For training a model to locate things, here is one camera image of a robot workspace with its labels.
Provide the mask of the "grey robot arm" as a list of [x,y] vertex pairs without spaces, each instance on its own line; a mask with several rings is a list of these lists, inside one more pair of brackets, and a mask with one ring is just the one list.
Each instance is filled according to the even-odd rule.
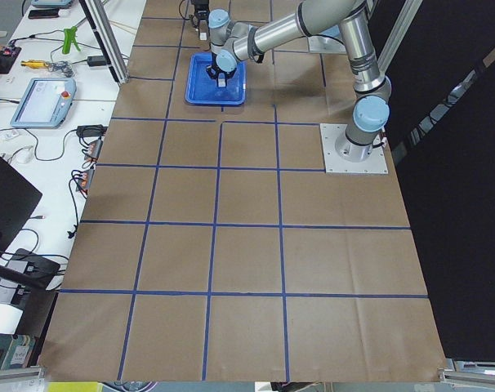
[[256,27],[214,9],[207,15],[207,74],[224,86],[243,61],[260,64],[267,52],[296,40],[306,42],[311,54],[346,55],[356,102],[334,149],[342,159],[361,163],[380,146],[376,138],[388,122],[392,90],[372,43],[369,12],[366,1],[302,1],[291,14]]

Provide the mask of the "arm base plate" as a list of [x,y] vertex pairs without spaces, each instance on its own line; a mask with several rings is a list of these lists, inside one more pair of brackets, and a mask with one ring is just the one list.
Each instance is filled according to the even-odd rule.
[[323,161],[327,174],[386,175],[385,147],[380,135],[370,145],[354,145],[346,138],[346,124],[320,123]]

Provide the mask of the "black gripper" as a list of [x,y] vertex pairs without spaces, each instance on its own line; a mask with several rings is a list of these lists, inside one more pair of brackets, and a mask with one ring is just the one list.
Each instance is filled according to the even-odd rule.
[[194,13],[190,17],[190,21],[194,27],[199,27],[201,22],[208,21],[210,13],[209,0],[190,0],[190,3],[194,7]]
[[209,65],[206,67],[206,72],[207,75],[209,76],[210,79],[216,80],[217,82],[223,81],[227,82],[234,76],[234,72],[226,72],[224,70],[221,70],[217,67],[214,67],[213,65]]

